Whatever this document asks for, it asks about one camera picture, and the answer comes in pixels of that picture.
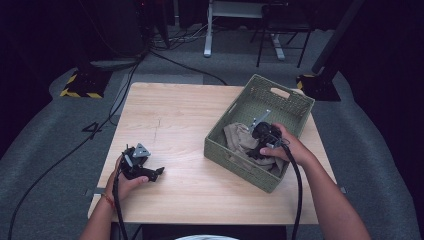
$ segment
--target gray carpet floor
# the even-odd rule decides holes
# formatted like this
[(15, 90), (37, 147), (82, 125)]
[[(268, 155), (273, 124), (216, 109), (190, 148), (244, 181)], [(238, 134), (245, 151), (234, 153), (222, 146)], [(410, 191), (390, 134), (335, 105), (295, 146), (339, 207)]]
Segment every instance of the gray carpet floor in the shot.
[[(300, 68), (296, 68), (298, 51), (286, 51), (287, 59), (282, 62), (276, 59), (269, 42), (261, 66), (256, 68), (259, 38), (249, 43), (252, 31), (243, 29), (216, 33), (210, 58), (203, 57), (204, 38), (158, 53), (219, 76), (229, 85), (243, 86), (253, 74), (259, 74), (295, 88), (296, 76), (311, 73), (331, 35), (331, 31), (312, 34)], [(24, 192), (89, 136), (90, 133), (82, 132), (83, 128), (107, 119), (129, 73), (128, 69), (114, 72), (103, 99), (60, 97), (74, 70), (63, 73), (51, 84), (53, 101), (28, 123), (0, 161), (0, 239), (7, 239), (12, 214)], [(137, 68), (133, 81), (153, 78), (159, 82), (221, 84), (209, 75), (148, 55)], [(312, 114), (338, 184), (347, 189), (347, 198), (364, 219), (373, 239), (420, 239), (411, 196), (384, 139), (354, 102), (344, 77), (338, 74), (333, 82), (342, 101), (316, 102)], [(112, 121), (119, 122), (119, 114)], [(92, 191), (114, 132), (115, 126), (106, 123), (101, 132), (33, 188), (16, 215), (13, 239), (78, 238), (87, 222)], [(316, 225), (299, 228), (298, 239), (322, 238)]]

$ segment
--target green plastic basket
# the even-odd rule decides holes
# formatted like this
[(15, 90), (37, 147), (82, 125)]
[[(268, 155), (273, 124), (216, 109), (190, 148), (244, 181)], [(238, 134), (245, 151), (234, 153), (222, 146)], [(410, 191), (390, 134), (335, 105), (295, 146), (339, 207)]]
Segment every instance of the green plastic basket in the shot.
[(254, 118), (268, 109), (271, 113), (264, 121), (280, 122), (299, 138), (314, 102), (310, 97), (255, 74), (205, 138), (204, 156), (270, 193), (283, 179), (289, 164), (286, 162), (279, 177), (263, 170), (227, 148), (224, 127), (235, 122), (250, 126)]

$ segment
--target hand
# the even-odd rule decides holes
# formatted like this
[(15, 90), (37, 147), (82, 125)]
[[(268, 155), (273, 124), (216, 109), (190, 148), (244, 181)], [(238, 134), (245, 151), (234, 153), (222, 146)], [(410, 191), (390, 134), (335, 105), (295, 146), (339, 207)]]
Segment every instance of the hand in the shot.
[[(115, 179), (115, 175), (116, 172), (118, 170), (119, 164), (121, 162), (122, 159), (122, 155), (116, 160), (116, 164), (115, 164), (115, 170), (111, 173), (109, 180), (107, 181), (107, 185), (106, 185), (106, 189), (105, 189), (105, 193), (107, 194), (107, 196), (109, 196), (112, 200), (114, 199), (113, 194), (112, 194), (112, 189), (113, 189), (113, 181)], [(146, 183), (149, 181), (149, 178), (146, 176), (141, 176), (138, 178), (134, 178), (131, 180), (128, 180), (123, 173), (121, 173), (119, 175), (119, 184), (118, 184), (118, 195), (119, 195), (119, 201), (124, 200), (126, 197), (128, 197), (128, 195), (130, 194), (130, 192), (140, 186), (143, 183)]]
[[(279, 128), (281, 131), (281, 136), (283, 139), (286, 139), (289, 144), (288, 147), (290, 148), (290, 151), (294, 157), (294, 159), (296, 160), (296, 163), (303, 166), (304, 164), (306, 164), (310, 159), (314, 159), (316, 158), (314, 156), (314, 154), (309, 151), (308, 148), (306, 148), (302, 142), (299, 141), (299, 139), (297, 139), (293, 134), (291, 134), (286, 127), (284, 127), (284, 125), (280, 124), (280, 123), (273, 123), (272, 125), (274, 125), (275, 127)], [(278, 147), (275, 149), (271, 149), (271, 148), (262, 148), (260, 150), (260, 153), (262, 155), (265, 156), (274, 156), (274, 157), (279, 157), (281, 159), (284, 159), (286, 161), (289, 161), (286, 152), (284, 151), (284, 149), (282, 147)]]

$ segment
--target chair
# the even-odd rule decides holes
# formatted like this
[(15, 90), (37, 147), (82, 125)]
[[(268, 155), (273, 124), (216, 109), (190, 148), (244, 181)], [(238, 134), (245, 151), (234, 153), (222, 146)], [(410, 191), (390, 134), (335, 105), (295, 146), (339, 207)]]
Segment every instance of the chair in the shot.
[[(259, 55), (256, 67), (259, 67), (261, 60), (262, 48), (265, 33), (278, 34), (291, 33), (293, 36), (286, 43), (296, 37), (298, 33), (307, 33), (303, 47), (286, 47), (286, 49), (302, 49), (297, 67), (300, 67), (303, 54), (305, 53), (306, 45), (308, 44), (309, 36), (312, 32), (313, 17), (307, 17), (301, 2), (295, 0), (275, 1), (270, 0), (268, 4), (262, 6), (262, 20), (259, 28), (262, 28), (261, 45), (259, 47)], [(256, 29), (250, 42), (253, 42), (259, 28)]]

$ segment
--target basket handle hole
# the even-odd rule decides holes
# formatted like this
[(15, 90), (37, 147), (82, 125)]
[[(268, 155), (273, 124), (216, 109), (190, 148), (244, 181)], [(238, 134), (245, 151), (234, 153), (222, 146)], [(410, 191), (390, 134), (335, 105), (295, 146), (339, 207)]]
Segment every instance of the basket handle hole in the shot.
[(290, 97), (289, 92), (286, 92), (286, 91), (278, 89), (278, 88), (271, 88), (271, 92), (274, 93), (274, 94), (277, 94), (280, 97), (286, 98), (286, 99)]

